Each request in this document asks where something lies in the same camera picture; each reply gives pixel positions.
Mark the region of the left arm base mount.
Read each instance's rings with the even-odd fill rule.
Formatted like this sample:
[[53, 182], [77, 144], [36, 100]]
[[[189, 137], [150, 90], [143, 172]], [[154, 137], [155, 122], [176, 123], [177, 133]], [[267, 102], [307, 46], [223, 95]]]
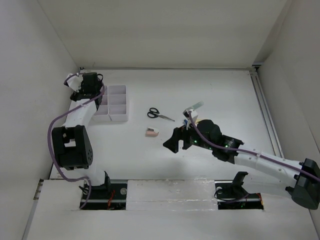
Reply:
[[105, 185], [93, 186], [89, 198], [81, 210], [126, 210], [128, 180], [113, 179]]

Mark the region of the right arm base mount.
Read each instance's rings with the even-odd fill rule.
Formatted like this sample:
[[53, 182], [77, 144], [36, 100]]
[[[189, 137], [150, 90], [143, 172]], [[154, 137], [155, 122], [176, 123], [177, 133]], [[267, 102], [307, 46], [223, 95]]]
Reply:
[[217, 180], [214, 198], [219, 210], [264, 210], [260, 193], [249, 193], [243, 188], [246, 171], [239, 171], [233, 180]]

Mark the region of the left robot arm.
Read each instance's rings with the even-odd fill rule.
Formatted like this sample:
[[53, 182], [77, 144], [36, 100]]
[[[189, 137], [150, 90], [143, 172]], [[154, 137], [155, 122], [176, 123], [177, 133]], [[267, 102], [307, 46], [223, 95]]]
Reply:
[[68, 182], [85, 180], [82, 191], [94, 190], [100, 198], [111, 194], [110, 178], [106, 171], [94, 165], [94, 153], [87, 128], [98, 111], [106, 87], [103, 75], [97, 72], [69, 74], [63, 83], [72, 89], [69, 110], [49, 125], [47, 144], [61, 177]]

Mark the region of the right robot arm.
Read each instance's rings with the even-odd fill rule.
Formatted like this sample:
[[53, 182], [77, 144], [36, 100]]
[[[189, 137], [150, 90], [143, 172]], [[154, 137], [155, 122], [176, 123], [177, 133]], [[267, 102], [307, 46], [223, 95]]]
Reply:
[[222, 162], [272, 176], [278, 179], [279, 188], [299, 206], [309, 210], [319, 207], [320, 168], [310, 158], [296, 161], [246, 148], [242, 140], [222, 134], [220, 127], [209, 119], [174, 128], [163, 146], [176, 154], [180, 149], [179, 141], [183, 142], [183, 150], [200, 147], [211, 151]]

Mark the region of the green highlighter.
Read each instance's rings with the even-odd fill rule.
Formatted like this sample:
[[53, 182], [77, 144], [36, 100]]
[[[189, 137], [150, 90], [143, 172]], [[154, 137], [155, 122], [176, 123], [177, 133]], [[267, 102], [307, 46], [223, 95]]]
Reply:
[[196, 110], [196, 109], [202, 107], [203, 105], [204, 105], [204, 102], [203, 102], [203, 101], [200, 101], [200, 102], [197, 102], [196, 104], [192, 105], [191, 108], [192, 108], [193, 110]]

